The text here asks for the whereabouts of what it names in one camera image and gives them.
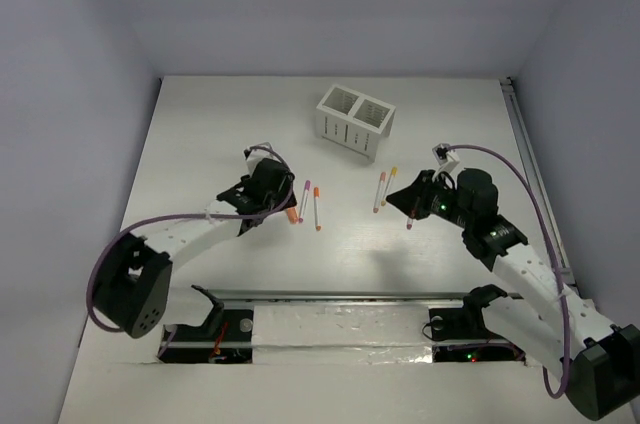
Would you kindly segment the orange eraser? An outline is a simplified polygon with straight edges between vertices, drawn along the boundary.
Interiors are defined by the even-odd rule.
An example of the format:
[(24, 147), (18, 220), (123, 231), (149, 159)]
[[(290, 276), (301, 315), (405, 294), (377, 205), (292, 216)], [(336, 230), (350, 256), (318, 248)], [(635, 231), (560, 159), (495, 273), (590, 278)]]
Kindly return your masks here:
[(299, 222), (299, 217), (295, 207), (287, 208), (285, 213), (291, 224), (297, 224)]

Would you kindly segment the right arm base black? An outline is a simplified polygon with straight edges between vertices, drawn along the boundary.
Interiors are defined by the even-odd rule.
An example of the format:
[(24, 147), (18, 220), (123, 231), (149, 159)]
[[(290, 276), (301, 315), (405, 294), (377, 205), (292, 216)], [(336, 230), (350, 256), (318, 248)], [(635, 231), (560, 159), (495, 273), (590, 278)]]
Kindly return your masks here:
[(484, 322), (489, 305), (507, 297), (506, 291), (490, 284), (472, 289), (457, 307), (431, 308), (421, 332), (433, 344), (433, 362), (523, 362), (525, 353)]

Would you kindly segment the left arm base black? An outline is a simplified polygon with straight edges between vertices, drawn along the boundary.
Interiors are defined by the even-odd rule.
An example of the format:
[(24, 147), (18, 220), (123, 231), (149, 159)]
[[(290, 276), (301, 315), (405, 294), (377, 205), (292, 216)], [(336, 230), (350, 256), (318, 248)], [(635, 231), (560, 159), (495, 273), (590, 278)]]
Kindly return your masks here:
[(254, 311), (226, 310), (209, 290), (192, 288), (208, 299), (211, 309), (198, 326), (164, 326), (157, 359), (165, 364), (251, 364)]

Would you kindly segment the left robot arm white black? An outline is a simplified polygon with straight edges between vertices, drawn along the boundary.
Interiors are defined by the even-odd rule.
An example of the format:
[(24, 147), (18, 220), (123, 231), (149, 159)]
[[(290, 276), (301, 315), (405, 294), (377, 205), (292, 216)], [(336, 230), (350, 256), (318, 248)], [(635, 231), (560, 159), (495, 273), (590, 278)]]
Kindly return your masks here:
[(297, 205), (295, 176), (273, 154), (247, 158), (248, 173), (198, 214), (173, 214), (130, 225), (102, 251), (86, 291), (89, 318), (101, 329), (138, 339), (166, 310), (172, 273), (214, 246), (238, 238)]

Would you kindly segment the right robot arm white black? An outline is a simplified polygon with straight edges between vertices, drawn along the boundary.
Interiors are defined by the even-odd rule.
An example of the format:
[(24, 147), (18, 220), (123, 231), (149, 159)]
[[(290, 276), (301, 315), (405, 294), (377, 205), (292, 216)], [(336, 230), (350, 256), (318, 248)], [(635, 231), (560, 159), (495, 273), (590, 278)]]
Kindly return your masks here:
[(638, 398), (638, 328), (616, 325), (556, 277), (527, 237), (500, 215), (498, 189), (488, 173), (465, 169), (451, 185), (425, 170), (386, 201), (413, 220), (437, 216), (460, 227), (468, 252), (520, 295), (515, 301), (493, 286), (488, 302), (464, 307), (460, 323), (468, 334), (489, 331), (515, 344), (592, 421)]

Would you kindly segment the yellow capped white marker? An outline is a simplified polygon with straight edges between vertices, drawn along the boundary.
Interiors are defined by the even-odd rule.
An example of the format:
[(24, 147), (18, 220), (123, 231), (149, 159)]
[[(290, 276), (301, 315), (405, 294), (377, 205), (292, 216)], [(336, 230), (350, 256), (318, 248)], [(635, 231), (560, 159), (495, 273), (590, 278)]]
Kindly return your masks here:
[(392, 190), (392, 185), (393, 185), (393, 182), (394, 182), (395, 177), (397, 175), (397, 170), (398, 170), (397, 167), (394, 166), (394, 167), (392, 167), (392, 169), (391, 169), (391, 171), (389, 173), (389, 176), (388, 176), (388, 178), (386, 180), (386, 186), (384, 188), (384, 192), (383, 192), (382, 199), (381, 199), (381, 206), (385, 206), (386, 203), (387, 203), (387, 198), (388, 198), (388, 195), (390, 194), (390, 192)]

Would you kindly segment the salmon capped white marker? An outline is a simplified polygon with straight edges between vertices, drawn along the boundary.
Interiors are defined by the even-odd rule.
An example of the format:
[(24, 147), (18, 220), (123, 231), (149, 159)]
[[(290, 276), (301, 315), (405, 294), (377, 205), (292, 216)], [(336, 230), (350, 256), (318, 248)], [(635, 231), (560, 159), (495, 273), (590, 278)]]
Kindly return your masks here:
[(383, 171), (379, 176), (379, 180), (376, 188), (376, 194), (375, 194), (374, 204), (372, 208), (374, 214), (378, 213), (380, 210), (385, 183), (386, 183), (386, 172)]

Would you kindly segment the purple capped white marker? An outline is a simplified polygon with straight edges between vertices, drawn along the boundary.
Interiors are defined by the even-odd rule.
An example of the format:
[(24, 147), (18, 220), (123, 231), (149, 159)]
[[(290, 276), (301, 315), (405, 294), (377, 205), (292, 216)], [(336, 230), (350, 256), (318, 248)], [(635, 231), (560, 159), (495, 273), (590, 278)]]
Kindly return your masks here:
[(305, 184), (304, 184), (304, 187), (303, 187), (302, 196), (301, 196), (301, 200), (300, 200), (299, 211), (298, 211), (298, 223), (300, 223), (300, 224), (302, 224), (304, 222), (304, 217), (305, 217), (305, 213), (306, 213), (306, 209), (307, 209), (310, 190), (311, 190), (311, 181), (310, 180), (306, 180)]

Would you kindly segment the orange capped white marker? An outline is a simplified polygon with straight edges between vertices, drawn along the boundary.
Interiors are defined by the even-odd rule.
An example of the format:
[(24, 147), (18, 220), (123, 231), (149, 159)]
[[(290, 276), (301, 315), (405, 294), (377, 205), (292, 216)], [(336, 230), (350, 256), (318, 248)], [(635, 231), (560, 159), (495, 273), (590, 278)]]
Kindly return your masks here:
[(313, 206), (314, 206), (314, 226), (316, 231), (321, 231), (322, 224), (320, 218), (320, 191), (318, 187), (314, 187), (313, 190)]

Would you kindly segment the white two-compartment pen holder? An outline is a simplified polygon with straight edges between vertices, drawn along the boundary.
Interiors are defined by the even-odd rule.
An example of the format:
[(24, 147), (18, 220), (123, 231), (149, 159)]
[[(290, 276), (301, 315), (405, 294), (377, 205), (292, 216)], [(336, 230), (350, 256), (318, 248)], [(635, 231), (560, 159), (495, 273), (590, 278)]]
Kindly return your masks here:
[(333, 85), (315, 108), (315, 131), (374, 162), (390, 136), (396, 107), (359, 91)]

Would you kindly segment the white foam block centre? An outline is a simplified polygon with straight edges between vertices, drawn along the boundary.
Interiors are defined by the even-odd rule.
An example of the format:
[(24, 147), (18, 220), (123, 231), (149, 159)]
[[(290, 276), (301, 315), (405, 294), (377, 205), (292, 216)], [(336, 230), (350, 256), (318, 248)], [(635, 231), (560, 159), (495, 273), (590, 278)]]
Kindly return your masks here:
[(421, 304), (305, 304), (254, 311), (252, 361), (259, 365), (430, 364)]

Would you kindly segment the aluminium rail front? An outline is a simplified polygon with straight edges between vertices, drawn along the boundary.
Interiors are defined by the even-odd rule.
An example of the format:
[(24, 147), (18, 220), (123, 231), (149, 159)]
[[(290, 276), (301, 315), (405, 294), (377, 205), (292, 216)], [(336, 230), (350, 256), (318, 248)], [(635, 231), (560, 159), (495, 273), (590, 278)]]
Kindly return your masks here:
[(347, 292), (347, 291), (284, 291), (284, 290), (242, 290), (208, 289), (212, 295), (222, 300), (244, 302), (333, 302), (333, 301), (430, 301), (461, 300), (466, 292)]

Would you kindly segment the aluminium rail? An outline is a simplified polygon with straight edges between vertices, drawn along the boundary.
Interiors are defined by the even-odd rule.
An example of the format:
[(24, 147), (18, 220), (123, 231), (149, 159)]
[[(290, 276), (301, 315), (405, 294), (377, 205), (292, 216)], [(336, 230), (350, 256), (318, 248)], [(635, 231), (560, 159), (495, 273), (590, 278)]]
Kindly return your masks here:
[(222, 300), (244, 302), (333, 302), (333, 301), (430, 301), (461, 300), (466, 292), (347, 292), (347, 291), (284, 291), (284, 290), (242, 290), (208, 289), (212, 295)]
[(518, 104), (514, 81), (510, 77), (506, 77), (501, 78), (499, 82), (510, 123), (515, 135), (520, 159), (524, 167), (524, 174), (540, 207), (543, 221), (547, 229), (549, 243), (558, 259), (564, 282), (578, 292), (579, 289), (573, 271), (568, 263), (557, 222), (548, 199), (528, 131), (524, 123), (524, 118)]

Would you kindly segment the aluminium rail right side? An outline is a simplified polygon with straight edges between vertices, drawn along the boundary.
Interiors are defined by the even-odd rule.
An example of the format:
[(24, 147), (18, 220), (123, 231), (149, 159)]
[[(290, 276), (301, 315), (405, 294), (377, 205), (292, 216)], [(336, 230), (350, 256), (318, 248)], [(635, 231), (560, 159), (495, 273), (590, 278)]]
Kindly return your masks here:
[(501, 78), (499, 82), (510, 123), (515, 135), (520, 159), (524, 167), (524, 174), (540, 207), (543, 221), (547, 229), (549, 243), (558, 259), (564, 282), (578, 292), (579, 289), (573, 271), (568, 263), (557, 222), (548, 199), (528, 131), (524, 123), (524, 118), (518, 104), (514, 81), (510, 77), (506, 77)]

